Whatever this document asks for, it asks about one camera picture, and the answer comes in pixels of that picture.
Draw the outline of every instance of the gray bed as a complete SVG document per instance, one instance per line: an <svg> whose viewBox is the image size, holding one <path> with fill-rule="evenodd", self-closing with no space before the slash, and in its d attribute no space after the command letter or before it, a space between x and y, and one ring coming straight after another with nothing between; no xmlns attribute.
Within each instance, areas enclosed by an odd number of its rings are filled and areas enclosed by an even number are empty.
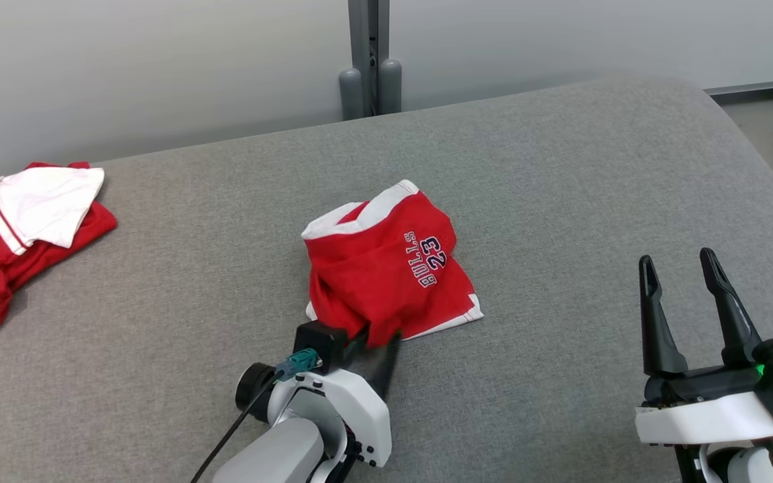
<svg viewBox="0 0 773 483"><path fill-rule="evenodd" d="M119 228L0 328L0 481L185 481L234 384L306 321L314 217L412 180L485 318L404 343L393 455L349 483L666 482L641 445L637 260L693 367L721 361L714 248L773 337L773 173L711 98L628 77L99 163ZM248 420L214 470L264 431Z"/></svg>

